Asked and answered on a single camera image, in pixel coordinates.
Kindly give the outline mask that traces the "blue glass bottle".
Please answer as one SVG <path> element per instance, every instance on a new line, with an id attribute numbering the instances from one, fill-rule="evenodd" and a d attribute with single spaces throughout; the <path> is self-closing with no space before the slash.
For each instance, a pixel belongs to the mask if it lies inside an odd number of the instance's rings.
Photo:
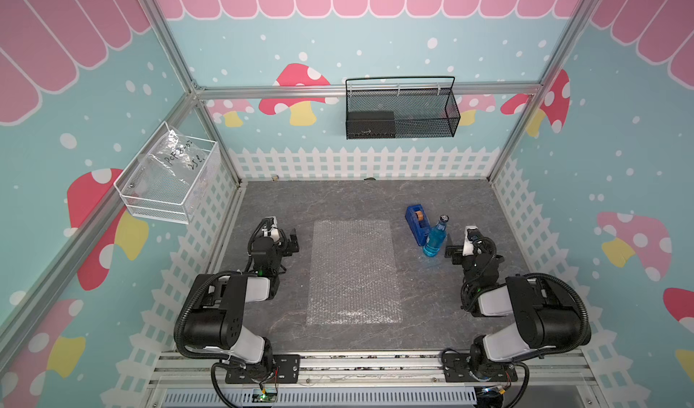
<path id="1" fill-rule="evenodd" d="M 423 253 L 428 257 L 435 257 L 441 247 L 444 245 L 447 237 L 447 225 L 450 218 L 447 215 L 441 215 L 437 225 L 432 227 L 428 233 L 428 238 L 423 246 Z"/>

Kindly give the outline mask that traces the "clear bubble wrap sheet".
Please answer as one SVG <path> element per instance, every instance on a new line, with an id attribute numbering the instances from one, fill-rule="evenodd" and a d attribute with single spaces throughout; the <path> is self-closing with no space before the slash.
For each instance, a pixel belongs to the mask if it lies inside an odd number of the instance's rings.
<path id="1" fill-rule="evenodd" d="M 402 321 L 397 265 L 386 220 L 314 223 L 307 324 Z"/>

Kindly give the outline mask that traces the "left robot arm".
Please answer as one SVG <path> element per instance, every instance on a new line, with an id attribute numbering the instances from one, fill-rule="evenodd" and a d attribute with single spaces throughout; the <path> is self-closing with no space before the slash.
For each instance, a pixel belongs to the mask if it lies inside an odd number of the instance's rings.
<path id="1" fill-rule="evenodd" d="M 187 358 L 211 359 L 229 385 L 296 384 L 299 355 L 276 355 L 271 342 L 243 323 L 250 303 L 271 301 L 286 269 L 281 263 L 299 251 L 295 231 L 256 234 L 250 242 L 247 272 L 224 271 L 195 278 L 173 331 L 177 351 Z"/>

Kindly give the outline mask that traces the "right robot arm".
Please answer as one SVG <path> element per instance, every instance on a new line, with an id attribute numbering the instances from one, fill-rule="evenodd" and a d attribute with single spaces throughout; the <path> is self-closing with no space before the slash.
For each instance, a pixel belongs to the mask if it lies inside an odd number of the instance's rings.
<path id="1" fill-rule="evenodd" d="M 513 318 L 493 334 L 478 336 L 468 352 L 444 349 L 440 361 L 447 382 L 517 379 L 519 363 L 564 354 L 591 341 L 587 306 L 562 279 L 531 272 L 500 281 L 504 257 L 486 236 L 446 242 L 445 256 L 463 269 L 461 309 L 476 318 Z"/>

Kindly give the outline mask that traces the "blue tape dispenser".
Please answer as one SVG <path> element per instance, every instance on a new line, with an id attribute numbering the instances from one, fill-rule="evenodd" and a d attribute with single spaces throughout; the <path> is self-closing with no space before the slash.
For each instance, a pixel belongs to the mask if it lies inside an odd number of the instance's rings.
<path id="1" fill-rule="evenodd" d="M 407 207 L 405 219 L 408 222 L 408 226 L 410 227 L 410 231 L 417 245 L 420 247 L 426 245 L 431 227 L 424 207 L 420 204 Z"/>

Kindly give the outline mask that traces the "clear plastic bag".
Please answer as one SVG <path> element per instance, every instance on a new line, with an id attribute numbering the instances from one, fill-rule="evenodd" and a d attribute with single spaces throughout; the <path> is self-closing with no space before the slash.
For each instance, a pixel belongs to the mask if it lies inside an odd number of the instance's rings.
<path id="1" fill-rule="evenodd" d="M 202 194 L 202 171 L 209 157 L 192 138 L 170 129 L 138 158 L 135 195 L 163 203 L 192 202 Z"/>

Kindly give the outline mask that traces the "black box in basket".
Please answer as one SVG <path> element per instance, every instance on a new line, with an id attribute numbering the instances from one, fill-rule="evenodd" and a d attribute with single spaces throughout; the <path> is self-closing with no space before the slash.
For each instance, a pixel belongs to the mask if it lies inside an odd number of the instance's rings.
<path id="1" fill-rule="evenodd" d="M 392 111 L 356 111 L 347 113 L 348 140 L 390 139 L 396 137 L 395 115 Z"/>

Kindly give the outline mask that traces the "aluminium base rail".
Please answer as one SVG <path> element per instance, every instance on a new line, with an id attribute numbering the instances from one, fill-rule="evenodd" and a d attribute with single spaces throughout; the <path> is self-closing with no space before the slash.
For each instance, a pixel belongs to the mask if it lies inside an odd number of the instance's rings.
<path id="1" fill-rule="evenodd" d="M 263 385 L 217 379 L 237 407 L 472 407 L 486 389 L 520 407 L 606 407 L 607 399 L 579 351 L 533 359 L 514 374 L 487 382 L 450 380 L 437 350 L 304 351 L 291 370 L 296 380 Z"/>

